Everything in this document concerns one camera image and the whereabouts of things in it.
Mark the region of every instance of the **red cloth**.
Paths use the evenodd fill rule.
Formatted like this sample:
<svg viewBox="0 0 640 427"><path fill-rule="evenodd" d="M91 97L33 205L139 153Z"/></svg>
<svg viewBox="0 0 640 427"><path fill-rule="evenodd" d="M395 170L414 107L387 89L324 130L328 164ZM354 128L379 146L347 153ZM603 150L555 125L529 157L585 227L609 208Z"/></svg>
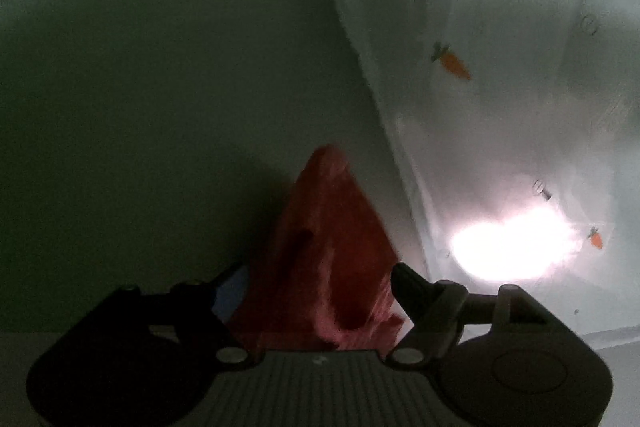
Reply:
<svg viewBox="0 0 640 427"><path fill-rule="evenodd" d="M247 295L228 323L252 353L395 345L391 311L398 256L335 147L314 152L268 251L250 264Z"/></svg>

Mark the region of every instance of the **dark green surface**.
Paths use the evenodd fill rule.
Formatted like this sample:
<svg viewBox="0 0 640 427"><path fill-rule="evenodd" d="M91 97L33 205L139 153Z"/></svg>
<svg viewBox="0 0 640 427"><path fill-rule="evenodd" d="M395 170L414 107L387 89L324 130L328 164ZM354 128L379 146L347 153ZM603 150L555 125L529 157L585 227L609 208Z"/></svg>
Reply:
<svg viewBox="0 0 640 427"><path fill-rule="evenodd" d="M44 0L0 48L0 330L213 277L326 142L416 242L331 0Z"/></svg>

